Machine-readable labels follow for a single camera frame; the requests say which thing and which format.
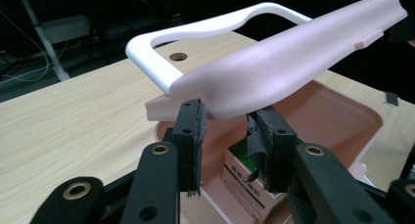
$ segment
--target light wood surface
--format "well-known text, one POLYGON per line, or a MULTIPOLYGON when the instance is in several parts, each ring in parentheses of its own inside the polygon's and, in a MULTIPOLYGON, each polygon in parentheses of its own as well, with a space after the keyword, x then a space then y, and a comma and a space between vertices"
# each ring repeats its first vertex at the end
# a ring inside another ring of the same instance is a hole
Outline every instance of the light wood surface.
MULTIPOLYGON (((183 72, 255 41, 234 32, 160 47, 183 72)), ((316 80, 377 111, 385 129, 364 156, 367 176, 383 190, 399 176, 415 141, 415 106, 331 71, 316 80)), ((0 104, 0 223, 28 223, 60 184, 94 176, 108 184, 137 167, 142 150, 155 142, 156 123, 144 103, 161 90, 129 60, 0 104)), ((182 216, 182 222, 190 222, 182 216)))

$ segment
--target pink tray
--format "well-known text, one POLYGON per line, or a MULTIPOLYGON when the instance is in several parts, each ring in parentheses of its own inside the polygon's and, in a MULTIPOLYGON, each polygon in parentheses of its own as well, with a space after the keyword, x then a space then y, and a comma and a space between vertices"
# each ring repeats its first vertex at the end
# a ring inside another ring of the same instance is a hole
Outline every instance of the pink tray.
MULTIPOLYGON (((304 142, 331 149, 356 179, 363 179, 366 168, 359 161, 383 128, 383 120, 377 112, 317 81, 310 81, 273 107, 285 117, 304 142)), ((159 122, 156 140, 161 139, 165 129, 172 126, 172 121, 159 122)), ((221 215, 225 215, 225 220, 232 223, 254 223, 254 219, 221 181, 224 152, 246 136, 246 126, 244 115, 210 120, 203 144, 203 194, 208 196, 221 215)), ((286 220, 290 214, 283 207, 278 213, 267 223, 286 220)))

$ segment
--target curved pink plastic piece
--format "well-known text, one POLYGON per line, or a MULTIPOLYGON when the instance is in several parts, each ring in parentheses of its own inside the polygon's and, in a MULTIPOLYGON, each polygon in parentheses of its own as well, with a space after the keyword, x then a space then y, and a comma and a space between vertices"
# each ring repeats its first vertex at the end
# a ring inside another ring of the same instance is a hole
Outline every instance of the curved pink plastic piece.
POLYGON ((174 120, 180 105, 195 98, 206 103, 210 119, 272 105, 406 16, 398 0, 358 1, 182 75, 169 96, 146 103, 147 117, 174 120))

